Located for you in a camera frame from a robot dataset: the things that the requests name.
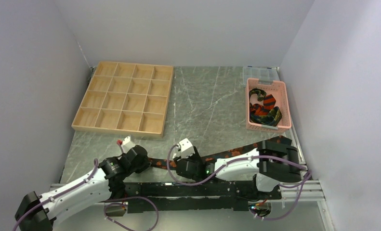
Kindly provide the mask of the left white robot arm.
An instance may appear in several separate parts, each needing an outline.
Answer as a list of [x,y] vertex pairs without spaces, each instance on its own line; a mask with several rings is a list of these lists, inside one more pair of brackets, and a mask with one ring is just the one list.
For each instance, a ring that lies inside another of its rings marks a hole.
[[107,200],[118,202],[126,196],[124,180],[148,167],[147,151],[140,145],[102,162],[95,159],[94,168],[71,183],[41,195],[28,193],[15,214],[13,230],[51,231],[93,204]]

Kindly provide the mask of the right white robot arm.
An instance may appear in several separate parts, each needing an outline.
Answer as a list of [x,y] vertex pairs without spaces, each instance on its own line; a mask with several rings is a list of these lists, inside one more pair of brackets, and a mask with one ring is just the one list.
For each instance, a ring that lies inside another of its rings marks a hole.
[[231,181],[243,174],[253,174],[251,193],[264,199],[280,183],[298,183],[306,167],[299,163],[297,148],[272,141],[261,141],[252,150],[229,158],[204,162],[195,146],[184,139],[173,145],[167,160],[174,160],[178,176],[194,180],[188,186],[197,186],[211,180]]

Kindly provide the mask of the black tie orange flowers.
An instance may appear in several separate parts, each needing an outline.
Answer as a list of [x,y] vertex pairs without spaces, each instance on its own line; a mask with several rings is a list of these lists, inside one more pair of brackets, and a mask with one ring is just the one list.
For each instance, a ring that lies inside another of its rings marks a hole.
[[[285,144],[285,145],[291,145],[292,144],[292,139],[289,139],[289,138],[282,136],[282,135],[275,136],[273,138],[267,139],[266,141]],[[222,151],[222,152],[210,154],[207,156],[202,156],[201,159],[202,159],[203,163],[205,163],[205,162],[213,163],[216,159],[239,156],[239,155],[245,154],[245,153],[247,153],[247,152],[249,152],[249,151],[251,151],[257,147],[258,147],[258,142],[255,142],[255,143],[245,145],[242,147],[238,147],[235,149],[230,149],[227,151]],[[151,167],[167,169],[167,166],[168,166],[167,165],[167,159],[151,158],[151,157],[149,157],[148,159],[150,161]]]

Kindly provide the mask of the pink perforated plastic basket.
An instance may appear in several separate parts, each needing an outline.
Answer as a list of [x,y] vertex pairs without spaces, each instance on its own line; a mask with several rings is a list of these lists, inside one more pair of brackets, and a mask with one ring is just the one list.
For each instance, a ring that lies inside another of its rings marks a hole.
[[248,78],[245,92],[246,129],[283,133],[291,128],[284,82]]

